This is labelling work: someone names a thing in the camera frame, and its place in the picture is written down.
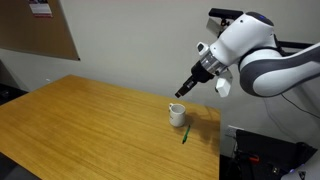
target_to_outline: electrical outlet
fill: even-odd
[[[227,128],[227,130],[226,130],[225,135],[226,135],[226,136],[229,136],[229,137],[232,137],[232,138],[236,138],[236,136],[237,136],[236,132],[237,132],[238,129],[244,130],[244,129],[239,128],[239,127],[235,127],[235,126],[230,126],[230,125],[228,125],[228,128]]]

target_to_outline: robotic arm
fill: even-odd
[[[197,48],[200,60],[175,94],[178,98],[198,82],[206,83],[214,76],[224,78],[227,68],[235,63],[239,64],[242,89],[260,97],[276,96],[320,75],[320,43],[284,57],[273,23],[255,12],[237,18],[210,46],[199,43]],[[219,80],[217,90],[227,96],[230,83],[220,86]]]

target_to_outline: wall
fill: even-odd
[[[216,39],[210,29],[212,22],[207,25],[207,13],[212,7],[260,12],[274,22],[280,40],[320,41],[317,19],[320,1],[314,0],[61,0],[61,3],[81,61],[0,50],[2,83],[33,91],[67,74],[75,74],[174,97],[198,60],[196,44]],[[245,94],[238,83],[237,67],[231,70],[235,79],[229,97],[222,99],[215,93],[214,81],[197,85],[183,97],[221,110],[222,154],[230,155],[233,145],[233,140],[223,135],[228,124],[320,147],[320,120],[298,111],[281,97],[264,100]],[[286,95],[320,114],[316,91],[319,82],[319,78],[314,79]]]

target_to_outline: corkboard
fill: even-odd
[[[59,0],[48,0],[53,18],[34,17],[27,0],[1,0],[0,48],[80,60]]]

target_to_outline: green pen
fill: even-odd
[[[183,136],[182,144],[184,144],[184,143],[187,141],[188,134],[189,134],[189,131],[190,131],[190,127],[191,127],[191,126],[189,125],[186,133],[185,133],[184,136]]]

